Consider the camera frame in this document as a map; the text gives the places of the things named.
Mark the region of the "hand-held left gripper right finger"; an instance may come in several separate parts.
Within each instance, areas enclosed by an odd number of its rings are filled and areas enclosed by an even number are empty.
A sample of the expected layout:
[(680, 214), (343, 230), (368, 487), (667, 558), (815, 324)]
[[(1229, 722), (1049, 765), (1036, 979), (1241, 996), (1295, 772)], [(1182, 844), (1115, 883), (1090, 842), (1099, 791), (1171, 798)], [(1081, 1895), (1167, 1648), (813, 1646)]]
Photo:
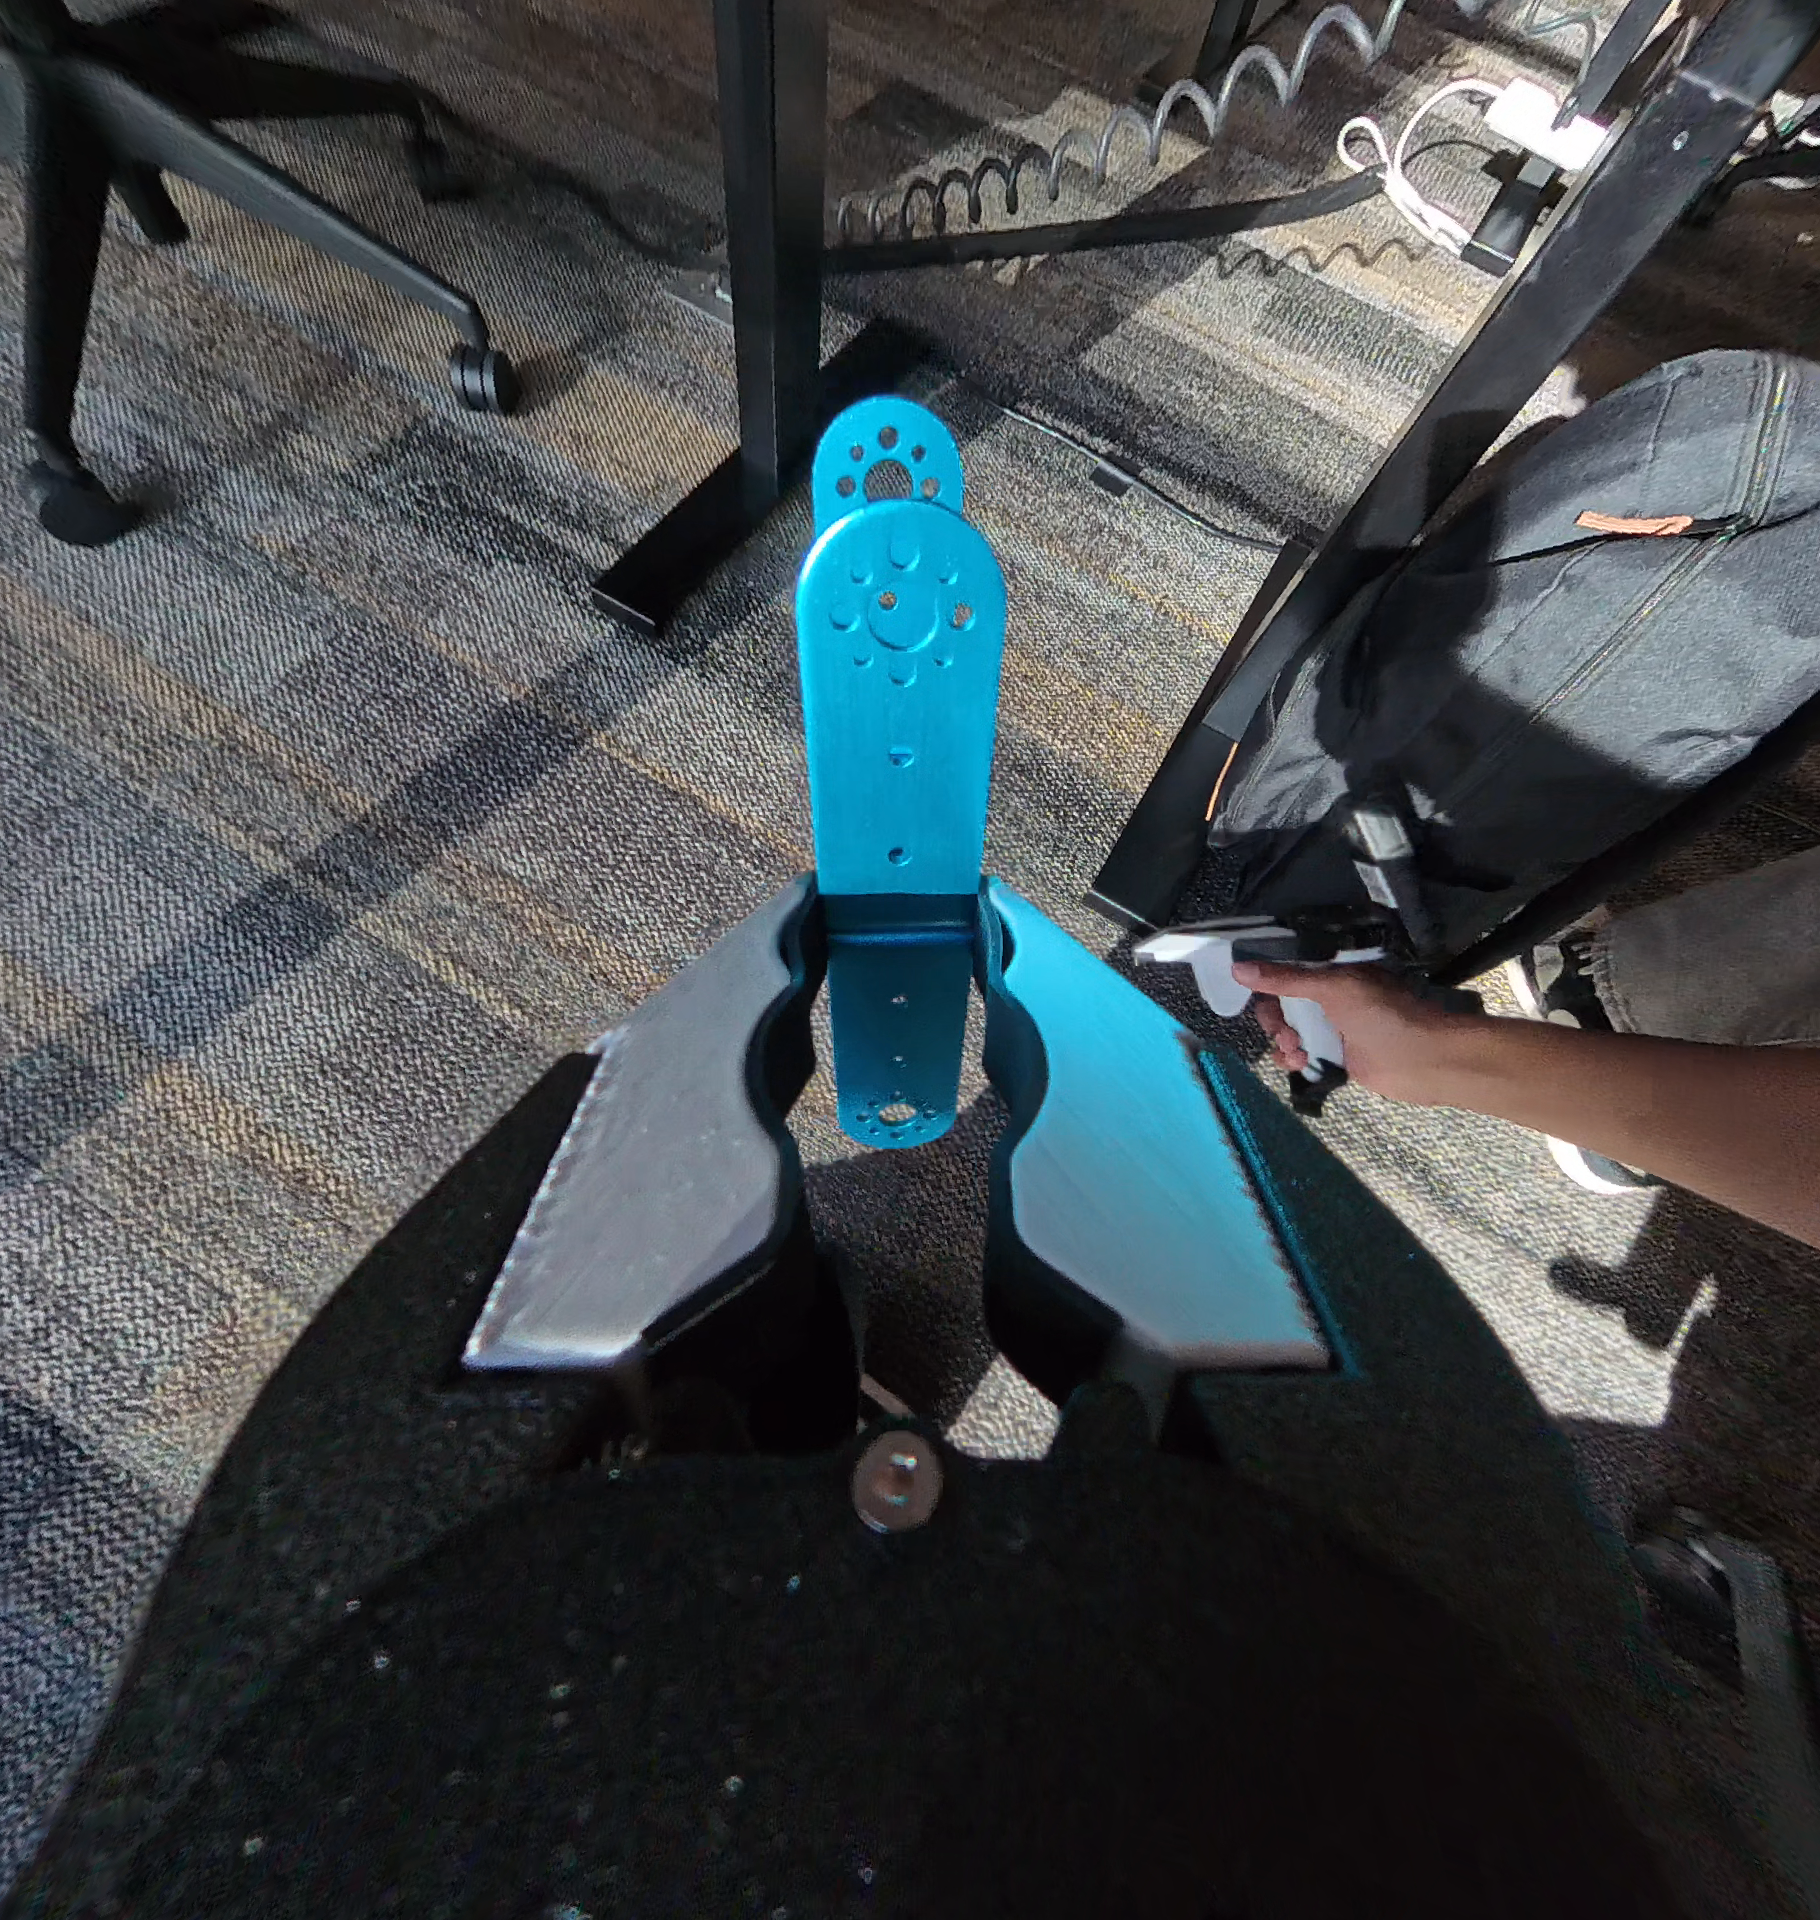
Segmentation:
[(1331, 1371), (1187, 1026), (1004, 882), (978, 891), (994, 1148), (985, 1312), (1057, 1407), (1138, 1394), (1161, 1434), (1176, 1388), (1222, 1372)]

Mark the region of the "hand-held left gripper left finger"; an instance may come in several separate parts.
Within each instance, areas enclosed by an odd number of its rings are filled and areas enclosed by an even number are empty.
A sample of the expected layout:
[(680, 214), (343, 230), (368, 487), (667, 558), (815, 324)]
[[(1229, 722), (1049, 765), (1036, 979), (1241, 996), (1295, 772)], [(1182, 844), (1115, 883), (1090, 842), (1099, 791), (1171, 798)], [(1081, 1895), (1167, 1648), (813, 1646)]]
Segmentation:
[(803, 1349), (821, 1269), (789, 1115), (825, 974), (797, 877), (599, 1037), (468, 1372), (624, 1372), (685, 1340), (749, 1372)]

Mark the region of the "blue metal bracket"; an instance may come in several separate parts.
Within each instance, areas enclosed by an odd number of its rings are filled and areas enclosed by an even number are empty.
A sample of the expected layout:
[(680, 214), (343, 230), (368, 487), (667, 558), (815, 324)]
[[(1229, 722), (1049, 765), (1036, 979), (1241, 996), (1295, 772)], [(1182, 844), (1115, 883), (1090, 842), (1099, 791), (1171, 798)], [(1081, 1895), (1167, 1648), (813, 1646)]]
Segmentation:
[(827, 921), (837, 1121), (939, 1139), (959, 1102), (1009, 585), (963, 514), (947, 423), (901, 396), (830, 420), (799, 571), (800, 708)]

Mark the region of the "black desk leg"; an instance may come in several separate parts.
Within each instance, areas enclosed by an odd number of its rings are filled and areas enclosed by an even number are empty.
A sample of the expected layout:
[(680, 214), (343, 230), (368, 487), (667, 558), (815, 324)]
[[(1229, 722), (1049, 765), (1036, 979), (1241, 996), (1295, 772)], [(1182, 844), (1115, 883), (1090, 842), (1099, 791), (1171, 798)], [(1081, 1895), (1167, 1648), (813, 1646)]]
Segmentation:
[[(640, 635), (662, 635), (708, 576), (755, 537), (837, 409), (885, 392), (919, 362), (923, 349), (910, 335), (874, 326), (823, 366), (827, 276), (1201, 245), (1320, 221), (1378, 188), (1376, 175), (1353, 175), (1257, 202), (983, 229), (987, 181), (1003, 184), (1007, 210), (1023, 195), (1023, 161), (987, 156), (971, 175), (907, 190), (899, 238), (827, 248), (827, 6), (717, 3), (711, 23), (739, 446), (599, 576), (596, 610)], [(916, 192), (928, 202), (924, 238), (913, 230)]]
[(1655, 76), (1532, 233), (1422, 408), (1315, 547), (1290, 544), (1172, 738), (1086, 906), (1165, 924), (1272, 682), (1406, 552), (1445, 500), (1723, 175), (1820, 39), (1820, 3), (1731, 3)]

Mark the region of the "person's right hand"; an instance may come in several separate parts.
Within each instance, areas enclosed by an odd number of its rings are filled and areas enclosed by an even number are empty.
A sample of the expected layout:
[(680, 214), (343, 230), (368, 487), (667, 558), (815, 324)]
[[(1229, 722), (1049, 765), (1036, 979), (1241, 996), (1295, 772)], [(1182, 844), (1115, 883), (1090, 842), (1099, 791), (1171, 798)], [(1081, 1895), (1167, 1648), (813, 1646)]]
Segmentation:
[(1463, 1040), (1480, 1023), (1368, 964), (1301, 968), (1237, 962), (1233, 974), (1253, 993), (1253, 1015), (1286, 1073), (1307, 1074), (1312, 1060), (1302, 1029), (1284, 1013), (1284, 999), (1296, 999), (1323, 1012), (1357, 1086), (1416, 1108), (1445, 1102), (1450, 1069), (1460, 1065)]

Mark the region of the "person's shoe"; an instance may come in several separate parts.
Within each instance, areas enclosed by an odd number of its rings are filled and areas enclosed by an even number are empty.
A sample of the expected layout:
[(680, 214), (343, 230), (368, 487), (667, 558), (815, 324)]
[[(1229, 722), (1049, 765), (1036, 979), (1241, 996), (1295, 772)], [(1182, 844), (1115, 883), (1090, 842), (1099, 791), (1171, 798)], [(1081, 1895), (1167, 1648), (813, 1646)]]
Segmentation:
[(1505, 962), (1502, 977), (1520, 1013), (1537, 1023), (1612, 1033), (1613, 1023), (1596, 990), (1594, 947), (1593, 928), (1570, 927)]
[(1599, 1197), (1622, 1197), (1643, 1189), (1658, 1189), (1665, 1184), (1643, 1168), (1599, 1155), (1569, 1139), (1544, 1137), (1558, 1171), (1577, 1188)]

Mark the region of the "black backpack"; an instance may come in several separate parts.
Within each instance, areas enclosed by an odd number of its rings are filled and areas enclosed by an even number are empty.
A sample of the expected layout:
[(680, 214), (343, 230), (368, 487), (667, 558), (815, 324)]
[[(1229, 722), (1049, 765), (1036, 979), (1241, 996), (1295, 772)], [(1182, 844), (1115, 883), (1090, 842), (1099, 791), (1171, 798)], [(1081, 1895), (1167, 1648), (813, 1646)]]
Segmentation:
[(1463, 983), (1820, 724), (1820, 366), (1705, 350), (1509, 448), (1261, 696), (1183, 910)]

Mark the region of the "white power adapter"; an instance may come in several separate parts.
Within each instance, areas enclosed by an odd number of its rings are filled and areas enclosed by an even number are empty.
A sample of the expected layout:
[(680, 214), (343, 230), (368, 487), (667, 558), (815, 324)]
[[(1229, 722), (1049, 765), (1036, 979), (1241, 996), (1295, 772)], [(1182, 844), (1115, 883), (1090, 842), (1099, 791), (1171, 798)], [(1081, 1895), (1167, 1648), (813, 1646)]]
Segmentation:
[(1527, 78), (1509, 80), (1486, 108), (1484, 125), (1502, 145), (1536, 156), (1558, 175), (1584, 172), (1610, 138), (1608, 125), (1569, 116), (1551, 89)]

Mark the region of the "black wheeled chair base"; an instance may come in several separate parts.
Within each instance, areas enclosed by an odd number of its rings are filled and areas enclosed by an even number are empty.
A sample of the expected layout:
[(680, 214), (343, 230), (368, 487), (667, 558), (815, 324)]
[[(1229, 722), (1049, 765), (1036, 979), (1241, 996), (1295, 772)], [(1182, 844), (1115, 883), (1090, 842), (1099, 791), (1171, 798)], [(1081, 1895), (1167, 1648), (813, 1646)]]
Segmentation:
[(509, 418), (522, 402), (520, 375), (492, 342), (477, 301), (219, 130), (391, 118), (422, 201), (465, 195), (437, 105), (421, 85), (239, 49), (251, 35), (280, 30), (298, 24), (262, 3), (143, 4), (107, 19), (86, 19), (62, 3), (0, 3), (0, 164), (25, 166), (22, 395), (34, 448), (25, 486), (39, 527), (62, 544), (102, 548), (140, 522), (140, 510), (87, 470), (74, 441), (74, 399), (107, 202), (121, 198), (157, 246), (179, 246), (187, 223), (168, 176), (448, 322), (456, 333), (448, 378), (468, 411)]

